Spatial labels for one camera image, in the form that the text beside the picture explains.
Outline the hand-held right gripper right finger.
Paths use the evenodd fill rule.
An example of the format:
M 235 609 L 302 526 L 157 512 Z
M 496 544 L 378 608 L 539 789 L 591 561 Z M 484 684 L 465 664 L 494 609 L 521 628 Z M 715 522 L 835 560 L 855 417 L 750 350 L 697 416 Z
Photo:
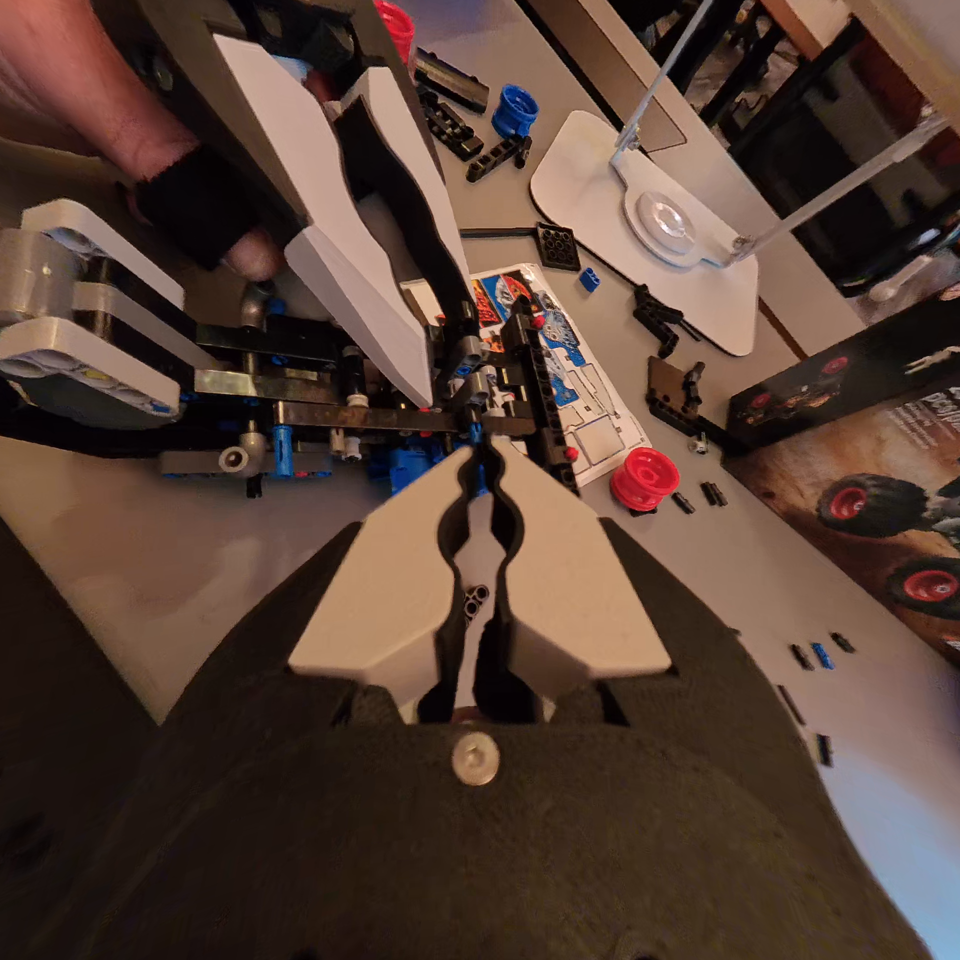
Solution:
M 487 719 L 533 723 L 595 682 L 673 666 L 604 519 L 514 447 L 485 449 L 491 532 L 505 551 L 482 634 L 473 696 Z

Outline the black technic beams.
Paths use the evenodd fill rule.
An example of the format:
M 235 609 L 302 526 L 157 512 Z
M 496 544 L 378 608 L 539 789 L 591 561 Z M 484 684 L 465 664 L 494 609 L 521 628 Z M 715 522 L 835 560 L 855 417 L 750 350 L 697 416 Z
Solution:
M 415 49 L 414 79 L 474 114 L 487 112 L 490 88 L 423 47 Z

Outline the black angled beam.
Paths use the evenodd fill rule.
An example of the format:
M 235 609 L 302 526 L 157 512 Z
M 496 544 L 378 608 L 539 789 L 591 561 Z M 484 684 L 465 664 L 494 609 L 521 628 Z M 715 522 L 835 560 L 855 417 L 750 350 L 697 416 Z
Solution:
M 657 357 L 669 358 L 679 342 L 677 330 L 684 323 L 684 314 L 662 303 L 645 284 L 633 288 L 633 300 L 632 316 L 658 341 Z

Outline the black brick chassis assembly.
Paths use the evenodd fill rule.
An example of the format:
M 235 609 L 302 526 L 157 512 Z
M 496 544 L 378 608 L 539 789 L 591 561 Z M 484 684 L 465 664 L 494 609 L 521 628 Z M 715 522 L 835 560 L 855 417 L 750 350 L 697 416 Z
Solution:
M 161 475 L 235 479 L 257 499 L 267 479 L 332 474 L 365 462 L 372 480 L 399 493 L 450 453 L 502 435 L 578 493 L 576 451 L 565 438 L 541 335 L 546 315 L 528 283 L 506 279 L 505 322 L 479 280 L 481 362 L 456 374 L 449 393 L 417 406 L 330 321 L 266 313 L 259 326 L 198 328 L 218 366 L 195 372 Z

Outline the black holed beam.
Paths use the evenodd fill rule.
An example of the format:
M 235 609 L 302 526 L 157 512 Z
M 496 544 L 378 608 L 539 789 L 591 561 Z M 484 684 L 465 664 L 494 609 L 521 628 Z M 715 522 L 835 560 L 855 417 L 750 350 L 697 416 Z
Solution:
M 428 130 L 461 162 L 472 162 L 484 150 L 483 141 L 452 107 L 424 86 L 416 88 L 417 99 Z
M 468 163 L 465 180 L 469 184 L 477 184 L 507 162 L 511 162 L 518 170 L 524 169 L 529 160 L 532 144 L 530 135 L 515 134 L 507 137 Z

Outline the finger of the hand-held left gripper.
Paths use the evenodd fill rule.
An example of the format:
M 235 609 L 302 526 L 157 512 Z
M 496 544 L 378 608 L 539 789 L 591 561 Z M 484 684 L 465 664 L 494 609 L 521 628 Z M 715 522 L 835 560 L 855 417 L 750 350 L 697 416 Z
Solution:
M 450 194 L 423 117 L 387 66 L 371 66 L 333 122 L 350 189 L 377 195 L 434 293 L 449 334 L 478 334 L 474 288 Z
M 416 406 L 431 406 L 425 330 L 358 214 L 323 109 L 258 44 L 213 39 L 305 206 L 306 227 L 284 248 L 289 271 L 393 386 Z

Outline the red wheel rim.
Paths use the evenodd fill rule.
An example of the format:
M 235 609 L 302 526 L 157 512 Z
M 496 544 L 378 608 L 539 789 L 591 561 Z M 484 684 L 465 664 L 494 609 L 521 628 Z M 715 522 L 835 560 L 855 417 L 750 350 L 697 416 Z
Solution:
M 416 28 L 411 16 L 400 6 L 389 1 L 374 1 L 403 64 L 412 74 L 416 64 Z
M 625 509 L 650 510 L 678 490 L 681 474 L 666 454 L 652 447 L 630 450 L 609 478 L 611 496 Z

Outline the person's left hand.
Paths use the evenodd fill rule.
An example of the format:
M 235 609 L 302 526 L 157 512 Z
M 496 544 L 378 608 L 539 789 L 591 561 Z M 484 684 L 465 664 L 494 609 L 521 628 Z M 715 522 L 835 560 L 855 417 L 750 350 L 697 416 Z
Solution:
M 127 64 L 90 2 L 3 1 L 1 77 L 2 138 L 100 157 L 130 186 L 201 147 Z

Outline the dark toy truck box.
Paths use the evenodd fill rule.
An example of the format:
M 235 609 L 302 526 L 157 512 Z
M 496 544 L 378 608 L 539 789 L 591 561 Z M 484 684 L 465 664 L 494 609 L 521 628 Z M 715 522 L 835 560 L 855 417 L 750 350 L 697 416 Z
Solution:
M 734 394 L 727 470 L 959 660 L 958 285 Z

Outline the pale table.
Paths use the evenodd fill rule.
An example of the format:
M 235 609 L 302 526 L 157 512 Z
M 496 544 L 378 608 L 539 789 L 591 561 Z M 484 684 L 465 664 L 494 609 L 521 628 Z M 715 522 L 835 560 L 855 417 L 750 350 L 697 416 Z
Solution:
M 957 1 L 763 1 L 808 59 L 859 20 L 930 105 L 959 130 Z

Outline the grey desk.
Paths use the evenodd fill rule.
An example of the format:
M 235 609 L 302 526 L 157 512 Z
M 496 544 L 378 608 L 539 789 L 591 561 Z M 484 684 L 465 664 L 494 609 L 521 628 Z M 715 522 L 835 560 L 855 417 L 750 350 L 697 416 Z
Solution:
M 397 2 L 414 18 L 424 47 L 478 71 L 491 94 L 505 83 L 531 90 L 541 106 L 534 156 L 576 110 L 596 114 L 590 96 L 516 2 Z M 738 227 L 770 216 L 731 172 L 722 150 L 707 159 L 709 134 L 677 105 L 667 114 L 685 145 L 657 158 L 708 206 Z M 440 158 L 462 226 L 517 226 L 534 219 L 527 185 L 513 171 L 475 186 L 454 158 Z M 857 318 L 827 292 L 801 251 L 763 254 L 751 354 L 734 358 L 683 338 L 677 365 L 705 360 L 706 416 L 718 423 L 727 398 L 795 362 L 768 314 L 802 345 L 819 351 Z M 648 518 L 615 508 L 609 481 L 583 499 L 617 523 L 731 628 L 768 679 L 786 686 L 810 729 L 830 736 L 832 768 L 819 766 L 831 802 L 878 881 L 934 958 L 958 958 L 958 668 L 919 638 L 722 468 L 715 452 L 696 456 L 687 441 L 650 416 L 643 400 L 653 343 L 628 316 L 630 290 L 587 256 L 602 277 L 597 292 L 561 271 L 548 285 L 571 314 L 619 395 L 657 450 L 678 465 L 681 489 L 701 505 L 684 515 L 667 504 Z M 700 484 L 715 483 L 726 507 L 712 507 Z M 162 719 L 229 627 L 349 522 L 383 502 L 357 465 L 330 478 L 283 481 L 248 501 L 230 481 L 162 479 L 146 461 L 101 460 L 18 440 L 2 440 L 2 517 L 101 645 L 114 666 Z M 831 640 L 838 632 L 856 648 Z M 835 669 L 804 671 L 789 644 L 822 642 Z

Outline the black plate subassembly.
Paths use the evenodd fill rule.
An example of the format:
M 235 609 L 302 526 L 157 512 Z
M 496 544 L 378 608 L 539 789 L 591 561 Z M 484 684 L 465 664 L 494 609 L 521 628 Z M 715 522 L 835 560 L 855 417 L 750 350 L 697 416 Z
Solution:
M 730 437 L 726 431 L 701 414 L 700 385 L 706 368 L 703 361 L 687 370 L 652 356 L 648 362 L 645 401 L 649 412 L 682 436 L 727 453 Z

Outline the dark chair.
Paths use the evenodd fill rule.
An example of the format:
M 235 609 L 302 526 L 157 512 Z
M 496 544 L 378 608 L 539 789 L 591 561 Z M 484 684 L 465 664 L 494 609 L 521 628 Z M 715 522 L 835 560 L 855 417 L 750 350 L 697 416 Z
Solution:
M 843 2 L 820 29 L 805 2 L 711 2 L 670 69 L 687 92 L 711 58 L 724 71 L 699 114 L 774 213 L 786 218 L 931 118 L 924 94 Z M 958 132 L 798 225 L 801 246 L 847 299 L 894 289 L 923 256 L 958 250 Z

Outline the sticker sheet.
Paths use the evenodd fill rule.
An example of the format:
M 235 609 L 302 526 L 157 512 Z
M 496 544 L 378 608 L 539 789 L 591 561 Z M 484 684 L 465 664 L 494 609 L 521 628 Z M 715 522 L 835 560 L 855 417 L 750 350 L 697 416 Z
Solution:
M 579 489 L 615 470 L 632 450 L 651 446 L 540 267 L 519 263 L 474 273 L 471 280 L 491 361 L 506 359 L 503 330 L 518 297 L 526 297 L 534 318 L 543 321 L 539 343 L 563 437 L 578 451 L 572 470 Z

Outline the blue wheel rim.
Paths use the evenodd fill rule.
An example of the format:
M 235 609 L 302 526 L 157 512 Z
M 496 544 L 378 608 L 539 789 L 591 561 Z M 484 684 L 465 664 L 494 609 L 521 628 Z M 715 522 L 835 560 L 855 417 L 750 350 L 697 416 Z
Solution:
M 490 124 L 500 139 L 527 138 L 540 114 L 540 106 L 526 89 L 507 83 L 501 88 Z

